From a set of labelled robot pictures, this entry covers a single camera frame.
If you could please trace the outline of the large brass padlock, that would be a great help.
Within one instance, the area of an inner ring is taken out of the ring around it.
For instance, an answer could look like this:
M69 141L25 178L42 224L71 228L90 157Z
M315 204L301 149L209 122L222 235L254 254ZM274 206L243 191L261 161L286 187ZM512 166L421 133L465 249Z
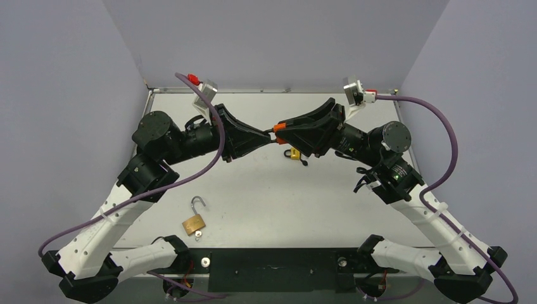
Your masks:
M190 207L193 212L193 216L189 217L182 223L183 229L188 236L196 234L197 231L200 231L202 228L206 227L205 221L196 209L197 202L201 203L202 206L206 206L206 203L201 196L194 196L192 198Z

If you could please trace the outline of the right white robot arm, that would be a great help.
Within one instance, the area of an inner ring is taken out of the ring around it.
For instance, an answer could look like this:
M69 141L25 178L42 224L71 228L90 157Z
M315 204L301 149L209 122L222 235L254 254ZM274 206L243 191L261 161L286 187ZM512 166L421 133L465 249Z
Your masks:
M362 131L346 122L343 106L328 99L310 113L279 122L273 132L279 144L288 143L306 156L320 157L332 149L337 156L360 162L357 189L371 190L433 244L433 249L425 250L373 234L358 249L361 268L394 269L421 277L457 303L485 294L507 253L472 236L403 159L411 143L405 125L391 121Z

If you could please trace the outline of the yellow padlock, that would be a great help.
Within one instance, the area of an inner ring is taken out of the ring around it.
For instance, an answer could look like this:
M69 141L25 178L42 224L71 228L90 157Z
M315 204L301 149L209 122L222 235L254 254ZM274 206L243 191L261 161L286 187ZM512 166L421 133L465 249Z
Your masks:
M283 152L283 155L286 157L286 158L289 158L291 160L298 160L298 161L301 161L301 153L299 150L297 150L296 148L290 148L290 149L286 149L284 152Z

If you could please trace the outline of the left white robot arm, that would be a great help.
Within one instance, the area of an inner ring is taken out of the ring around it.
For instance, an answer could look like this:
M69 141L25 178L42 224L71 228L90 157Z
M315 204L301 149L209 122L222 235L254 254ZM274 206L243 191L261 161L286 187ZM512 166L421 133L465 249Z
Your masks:
M42 256L47 270L59 276L63 294L82 303L97 303L117 285L155 269L182 272L191 262L189 248L177 236L127 251L114 245L126 230L179 179L172 165L224 147L225 161L242 157L271 142L266 130L233 117L219 104L217 115L197 117L181 130L163 111L142 117L132 139L136 155L118 176L110 195L65 247Z

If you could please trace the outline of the orange padlock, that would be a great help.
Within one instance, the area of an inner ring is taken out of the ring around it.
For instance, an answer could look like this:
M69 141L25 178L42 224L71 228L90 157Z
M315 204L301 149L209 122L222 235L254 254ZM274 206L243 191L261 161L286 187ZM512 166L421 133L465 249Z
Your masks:
M263 131L264 134L268 134L270 136L270 142L271 143L277 143L277 144L287 144L287 142L281 138L278 137L277 132L279 130L283 130L286 128L286 123L281 122L276 125L274 125L271 129L267 129Z

